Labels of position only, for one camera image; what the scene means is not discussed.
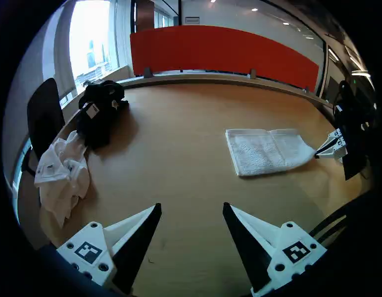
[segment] white towel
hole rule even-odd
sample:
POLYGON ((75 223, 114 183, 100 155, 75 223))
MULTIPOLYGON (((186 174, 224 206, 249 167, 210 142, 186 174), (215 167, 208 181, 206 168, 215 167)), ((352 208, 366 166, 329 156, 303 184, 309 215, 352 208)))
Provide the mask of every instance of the white towel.
POLYGON ((296 129, 230 129, 226 137, 238 176, 290 170, 315 154, 296 129))
POLYGON ((57 139, 41 156, 34 184, 40 188, 41 205, 54 214, 60 227, 70 218, 78 198, 84 198, 90 184, 86 147, 76 131, 67 140, 57 139))

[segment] wooden table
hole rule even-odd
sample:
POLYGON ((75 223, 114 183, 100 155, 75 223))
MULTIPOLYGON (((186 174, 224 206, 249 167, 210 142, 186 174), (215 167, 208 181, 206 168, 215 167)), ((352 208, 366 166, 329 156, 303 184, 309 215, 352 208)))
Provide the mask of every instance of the wooden table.
MULTIPOLYGON (((111 144, 88 157, 91 186, 59 229, 41 209, 41 226, 59 246, 90 221, 111 225, 156 202, 162 217, 134 283, 137 296, 241 296, 251 287, 222 216, 223 202, 280 226, 310 231, 368 189, 342 165, 313 159, 286 173, 235 174, 225 130, 296 128, 317 149, 331 124, 305 99, 259 88, 189 84, 125 91, 130 111, 111 144)), ((70 126, 62 133, 66 137, 70 126)))

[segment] black chair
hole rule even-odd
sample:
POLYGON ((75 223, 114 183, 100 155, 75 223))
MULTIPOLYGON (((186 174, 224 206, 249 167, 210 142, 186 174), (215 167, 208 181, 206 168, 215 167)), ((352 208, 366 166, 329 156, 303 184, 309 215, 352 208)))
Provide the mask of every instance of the black chair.
MULTIPOLYGON (((58 88, 53 78, 44 81, 30 98, 27 104, 27 122, 32 148, 39 161, 65 125, 58 88)), ((21 170, 35 176, 35 171, 29 167, 32 148, 26 152, 21 170)))

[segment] red privacy screen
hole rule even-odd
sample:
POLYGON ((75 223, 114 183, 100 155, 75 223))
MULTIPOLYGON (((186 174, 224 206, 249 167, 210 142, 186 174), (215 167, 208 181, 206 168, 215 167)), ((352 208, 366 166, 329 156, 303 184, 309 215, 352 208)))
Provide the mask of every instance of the red privacy screen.
POLYGON ((175 26, 131 34, 133 70, 143 75, 167 70, 220 70, 257 76, 315 90, 317 64, 276 41, 235 29, 175 26))

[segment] window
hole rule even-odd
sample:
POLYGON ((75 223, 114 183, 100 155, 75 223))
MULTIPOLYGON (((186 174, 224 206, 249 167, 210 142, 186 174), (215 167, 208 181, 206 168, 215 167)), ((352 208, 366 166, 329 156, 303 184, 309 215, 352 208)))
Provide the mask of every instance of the window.
POLYGON ((165 12, 155 8, 154 11, 154 28, 163 28, 173 26, 173 18, 165 12))
POLYGON ((74 7, 69 47, 77 93, 85 89, 86 81, 95 81, 114 70, 108 48, 109 7, 110 1, 103 0, 79 1, 74 7))

